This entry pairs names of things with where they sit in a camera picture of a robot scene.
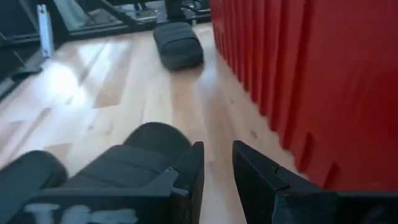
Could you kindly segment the silver metal bracket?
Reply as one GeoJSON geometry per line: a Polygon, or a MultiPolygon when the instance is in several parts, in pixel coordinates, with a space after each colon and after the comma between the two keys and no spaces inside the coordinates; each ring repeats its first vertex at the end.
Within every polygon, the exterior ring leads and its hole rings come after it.
{"type": "Polygon", "coordinates": [[[42,55],[45,58],[50,58],[55,52],[55,46],[53,42],[50,13],[45,4],[37,5],[37,15],[39,21],[39,35],[42,55]]]}

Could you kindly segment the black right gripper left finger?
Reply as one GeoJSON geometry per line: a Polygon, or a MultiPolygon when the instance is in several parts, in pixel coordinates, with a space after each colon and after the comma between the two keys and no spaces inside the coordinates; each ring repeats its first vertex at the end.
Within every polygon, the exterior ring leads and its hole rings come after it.
{"type": "Polygon", "coordinates": [[[34,194],[11,224],[198,224],[203,143],[196,142],[142,187],[65,188],[63,184],[34,194]]]}

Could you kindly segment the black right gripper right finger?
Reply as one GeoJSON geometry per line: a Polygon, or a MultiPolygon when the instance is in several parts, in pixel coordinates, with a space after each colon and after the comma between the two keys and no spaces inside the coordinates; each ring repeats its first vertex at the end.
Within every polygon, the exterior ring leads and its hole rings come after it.
{"type": "Polygon", "coordinates": [[[233,172],[247,224],[398,224],[398,192],[323,189],[240,140],[233,172]]]}

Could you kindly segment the red ribbed plastic bin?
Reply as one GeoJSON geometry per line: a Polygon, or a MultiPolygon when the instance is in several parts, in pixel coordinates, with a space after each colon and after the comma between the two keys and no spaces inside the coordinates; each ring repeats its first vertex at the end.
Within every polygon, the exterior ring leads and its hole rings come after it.
{"type": "Polygon", "coordinates": [[[210,0],[216,46],[320,187],[398,190],[398,0],[210,0]]]}

